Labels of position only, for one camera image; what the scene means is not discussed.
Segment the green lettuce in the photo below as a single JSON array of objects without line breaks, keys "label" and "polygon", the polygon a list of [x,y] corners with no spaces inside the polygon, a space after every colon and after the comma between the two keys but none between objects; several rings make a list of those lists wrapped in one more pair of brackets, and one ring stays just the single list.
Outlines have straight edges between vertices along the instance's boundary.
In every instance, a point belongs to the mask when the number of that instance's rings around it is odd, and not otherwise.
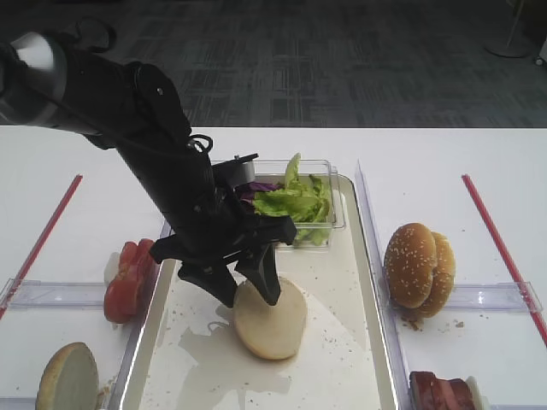
[{"label": "green lettuce", "polygon": [[[298,177],[300,158],[300,154],[296,154],[287,164],[283,188],[255,193],[253,205],[258,214],[289,215],[296,224],[327,221],[331,209],[328,186],[314,175],[309,175],[311,184],[302,182]],[[299,229],[294,244],[310,241],[321,245],[328,236],[328,229]]]}]

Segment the red rod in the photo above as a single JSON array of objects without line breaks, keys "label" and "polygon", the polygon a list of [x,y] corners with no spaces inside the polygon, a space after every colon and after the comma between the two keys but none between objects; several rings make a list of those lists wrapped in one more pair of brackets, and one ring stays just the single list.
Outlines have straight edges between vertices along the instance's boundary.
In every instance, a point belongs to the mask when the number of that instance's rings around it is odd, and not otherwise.
[{"label": "red rod", "polygon": [[40,253],[40,250],[44,246],[45,241],[47,240],[48,236],[50,235],[51,231],[53,230],[55,224],[61,218],[62,212],[67,207],[68,203],[70,202],[70,199],[74,195],[74,192],[76,191],[76,188],[78,188],[79,183],[82,180],[81,175],[76,175],[70,184],[70,186],[67,189],[67,192],[65,192],[65,195],[62,197],[61,201],[59,202],[59,205],[57,205],[57,208],[55,212],[51,215],[50,220],[48,221],[47,225],[45,226],[44,230],[38,237],[38,240],[32,247],[32,250],[30,254],[26,257],[25,261],[23,262],[23,265],[21,266],[21,269],[17,273],[17,276],[15,276],[14,282],[11,284],[11,288],[8,291],[8,295],[6,297],[6,303],[4,307],[0,307],[0,319],[3,317],[3,315],[6,313],[6,309],[8,307],[8,302],[11,300],[11,298],[14,296],[17,289],[19,289],[19,286],[21,286],[21,282],[25,278],[25,276],[28,274],[28,271],[30,270],[32,264],[38,257],[38,254]]},{"label": "red rod", "polygon": [[[468,188],[469,195],[471,195],[471,197],[473,198],[473,202],[475,202],[475,206],[479,210],[480,216],[482,217],[482,220],[485,222],[485,225],[488,228],[488,231],[490,232],[492,239],[494,240],[494,243],[496,244],[497,250],[502,256],[503,261],[505,262],[505,266],[509,269],[509,273],[511,273],[511,277],[513,278],[515,282],[522,284],[524,282],[524,279],[522,278],[521,273],[519,272],[519,269],[516,267],[515,261],[513,261],[511,254],[507,250],[507,247],[505,246],[505,243],[503,242],[502,237],[497,231],[497,228],[494,225],[494,221],[492,220],[491,216],[488,214],[488,210],[486,209],[485,204],[482,202],[482,199],[480,199],[479,192],[475,188],[475,185],[473,184],[471,177],[469,177],[469,175],[462,175],[462,179],[463,179],[463,183]],[[540,312],[533,311],[535,310],[536,307],[532,301],[532,298],[528,295],[526,287],[521,286],[521,293],[528,307],[531,308],[530,315],[532,316],[533,322],[536,324],[539,334],[541,335],[541,338],[544,340],[545,346],[547,347],[547,325],[545,324],[544,318],[541,316]]]}]

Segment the sliced tomato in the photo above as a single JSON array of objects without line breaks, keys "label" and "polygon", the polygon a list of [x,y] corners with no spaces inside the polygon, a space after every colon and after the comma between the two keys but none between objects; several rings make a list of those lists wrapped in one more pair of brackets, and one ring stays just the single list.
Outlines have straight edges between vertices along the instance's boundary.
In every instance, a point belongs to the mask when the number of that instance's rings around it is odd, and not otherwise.
[{"label": "sliced tomato", "polygon": [[138,245],[135,242],[126,242],[120,253],[120,262],[118,263],[118,273],[127,272],[136,255],[138,254]]},{"label": "sliced tomato", "polygon": [[150,256],[150,248],[153,244],[154,241],[150,239],[141,239],[138,243],[137,267],[138,272],[143,278],[146,278],[152,272],[152,268],[155,265],[152,256]]},{"label": "sliced tomato", "polygon": [[115,323],[126,323],[137,314],[142,280],[140,278],[114,279],[104,294],[104,315]]},{"label": "sliced tomato", "polygon": [[121,292],[123,289],[118,285],[119,279],[110,282],[104,294],[103,311],[104,317],[113,323],[123,324],[131,320],[132,315],[124,313],[121,306]]},{"label": "sliced tomato", "polygon": [[126,323],[138,313],[146,277],[153,272],[150,248],[154,241],[126,242],[120,255],[118,273],[104,294],[104,315],[114,323]]}]

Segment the bottom bun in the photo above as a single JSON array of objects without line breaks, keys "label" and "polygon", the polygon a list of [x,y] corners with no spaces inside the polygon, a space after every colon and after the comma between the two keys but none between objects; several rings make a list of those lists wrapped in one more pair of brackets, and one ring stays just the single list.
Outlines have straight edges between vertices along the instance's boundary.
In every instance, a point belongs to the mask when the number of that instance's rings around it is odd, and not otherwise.
[{"label": "bottom bun", "polygon": [[233,320],[239,338],[255,355],[283,360],[298,352],[308,308],[302,292],[288,279],[279,278],[281,295],[268,305],[250,281],[242,283],[233,303]]},{"label": "bottom bun", "polygon": [[36,410],[95,410],[98,372],[84,343],[71,343],[53,355],[44,369]]}]

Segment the purple cabbage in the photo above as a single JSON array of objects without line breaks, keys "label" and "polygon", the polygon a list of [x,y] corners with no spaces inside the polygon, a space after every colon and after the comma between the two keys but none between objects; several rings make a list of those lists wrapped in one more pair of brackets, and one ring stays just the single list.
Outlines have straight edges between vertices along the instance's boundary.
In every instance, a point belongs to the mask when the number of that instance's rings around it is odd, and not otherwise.
[{"label": "purple cabbage", "polygon": [[236,187],[236,196],[240,201],[247,202],[252,205],[255,199],[255,192],[270,192],[272,190],[280,190],[283,188],[280,184],[266,184],[263,182],[249,182]]}]

